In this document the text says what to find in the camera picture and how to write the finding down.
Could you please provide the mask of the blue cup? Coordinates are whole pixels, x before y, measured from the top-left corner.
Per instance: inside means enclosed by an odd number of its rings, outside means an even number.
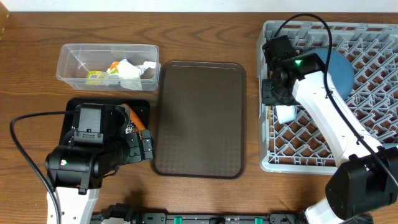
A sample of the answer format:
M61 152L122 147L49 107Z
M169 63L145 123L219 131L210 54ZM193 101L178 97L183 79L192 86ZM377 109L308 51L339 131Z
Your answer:
M293 121L297 117L296 106L278 105L275 107L276 116L280 124Z

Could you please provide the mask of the orange carrot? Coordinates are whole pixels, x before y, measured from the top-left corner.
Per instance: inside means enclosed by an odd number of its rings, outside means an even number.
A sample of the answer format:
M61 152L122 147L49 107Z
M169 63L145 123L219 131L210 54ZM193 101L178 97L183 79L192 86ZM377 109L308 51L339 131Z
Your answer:
M144 126L143 122L141 121L141 119L138 117L138 115L136 114L136 112L128 105L128 104L123 104L123 106L128 110L129 112L129 119L131 120L131 122L135 125L135 127L142 131L145 130L146 127Z

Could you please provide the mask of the dark blue plate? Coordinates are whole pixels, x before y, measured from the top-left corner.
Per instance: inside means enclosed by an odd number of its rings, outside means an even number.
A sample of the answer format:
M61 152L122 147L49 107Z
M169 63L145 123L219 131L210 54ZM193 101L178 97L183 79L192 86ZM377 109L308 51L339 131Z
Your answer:
M342 99L347 99L354 85L354 70L350 61L343 54L332 50L328 73Z

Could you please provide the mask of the white napkin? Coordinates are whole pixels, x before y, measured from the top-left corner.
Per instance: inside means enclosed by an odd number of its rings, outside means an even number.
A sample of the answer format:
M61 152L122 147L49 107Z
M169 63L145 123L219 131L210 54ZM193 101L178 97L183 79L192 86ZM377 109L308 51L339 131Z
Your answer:
M127 59L123 59L113 62L106 73L110 74L113 78L117 78L123 88L142 90L141 76L147 69L155 69L155 66L155 62L145 61L142 65L133 65Z

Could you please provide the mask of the green orange snack wrapper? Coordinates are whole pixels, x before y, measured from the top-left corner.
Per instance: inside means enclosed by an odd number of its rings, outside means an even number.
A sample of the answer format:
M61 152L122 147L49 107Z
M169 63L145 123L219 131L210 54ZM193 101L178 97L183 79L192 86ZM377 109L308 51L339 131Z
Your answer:
M86 76L86 85L118 85L119 70L118 65L120 62L113 62L107 71L90 71Z

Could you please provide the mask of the light blue rice bowl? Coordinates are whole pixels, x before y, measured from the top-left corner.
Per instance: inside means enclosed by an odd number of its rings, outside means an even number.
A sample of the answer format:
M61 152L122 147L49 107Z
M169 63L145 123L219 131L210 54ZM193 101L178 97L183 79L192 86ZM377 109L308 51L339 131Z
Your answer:
M393 147L398 148L398 143L383 143L382 146L385 149L390 149L390 148L393 148Z

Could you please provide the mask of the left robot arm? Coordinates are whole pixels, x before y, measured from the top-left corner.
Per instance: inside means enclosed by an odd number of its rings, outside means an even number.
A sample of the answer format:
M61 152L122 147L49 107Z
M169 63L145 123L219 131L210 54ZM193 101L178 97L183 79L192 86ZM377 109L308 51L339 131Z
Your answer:
M126 103L83 103L47 156L47 223L89 223L103 179L154 157L150 131Z

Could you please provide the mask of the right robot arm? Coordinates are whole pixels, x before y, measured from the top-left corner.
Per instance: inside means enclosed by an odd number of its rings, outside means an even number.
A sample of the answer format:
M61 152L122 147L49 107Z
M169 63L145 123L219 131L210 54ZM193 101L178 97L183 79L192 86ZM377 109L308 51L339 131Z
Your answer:
M269 76L262 81L262 103L300 104L331 149L337 167L325 198L308 207L305 223L344 223L397 201L397 148L386 149L348 108L317 54L297 55L285 35L263 46Z

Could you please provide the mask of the black waste tray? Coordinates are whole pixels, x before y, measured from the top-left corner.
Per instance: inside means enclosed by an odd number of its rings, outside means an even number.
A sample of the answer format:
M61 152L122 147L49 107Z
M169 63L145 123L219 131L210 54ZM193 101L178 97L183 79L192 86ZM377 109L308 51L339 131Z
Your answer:
M138 115L147 128L149 125L150 115L150 104L146 100L133 100L133 99L115 99L115 98L72 98L68 101L66 110L74 111L76 108L83 103L91 104L105 104L105 105L121 105L128 104ZM62 132L59 140L59 144L67 144L67 136L73 137L72 133L69 133L72 129L76 129L79 122L79 116L67 114L63 120Z

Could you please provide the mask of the grey dishwasher rack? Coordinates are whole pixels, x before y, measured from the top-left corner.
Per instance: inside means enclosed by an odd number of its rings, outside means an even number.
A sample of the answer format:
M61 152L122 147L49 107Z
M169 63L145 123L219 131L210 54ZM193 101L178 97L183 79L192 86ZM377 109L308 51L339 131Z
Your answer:
M268 76L262 46L276 33L286 35L300 53L333 49L354 70L354 85L346 104L380 143L397 143L397 25L329 24L320 22L264 23L257 41L257 77ZM335 160L315 122L300 105L297 117L280 124L273 106L259 105L259 166L266 172L332 175Z

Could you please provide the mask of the brown serving tray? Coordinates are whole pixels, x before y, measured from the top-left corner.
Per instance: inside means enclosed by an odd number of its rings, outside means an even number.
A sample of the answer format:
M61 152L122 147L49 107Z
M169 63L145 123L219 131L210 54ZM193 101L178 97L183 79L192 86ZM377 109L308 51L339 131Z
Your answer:
M155 118L155 173L226 180L244 173L246 71L240 64L167 62Z

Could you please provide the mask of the clear plastic bin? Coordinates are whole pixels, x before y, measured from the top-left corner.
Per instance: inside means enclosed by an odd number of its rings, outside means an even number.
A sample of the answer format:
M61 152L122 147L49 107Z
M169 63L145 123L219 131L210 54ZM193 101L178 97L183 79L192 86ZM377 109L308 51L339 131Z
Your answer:
M86 85L90 71L107 71L113 62L127 59L133 65L155 62L141 76L142 90L129 90L118 85ZM155 91L159 86L159 48L148 44L65 44L58 59L56 77L76 90Z

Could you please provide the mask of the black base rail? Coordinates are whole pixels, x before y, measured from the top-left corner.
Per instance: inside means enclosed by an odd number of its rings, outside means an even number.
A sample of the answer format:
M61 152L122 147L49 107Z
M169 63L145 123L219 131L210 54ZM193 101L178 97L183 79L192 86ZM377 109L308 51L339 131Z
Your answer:
M117 215L104 213L93 215L90 223L137 224L299 224L306 223L298 215L271 213L268 215L187 215L165 213L134 214L128 221Z

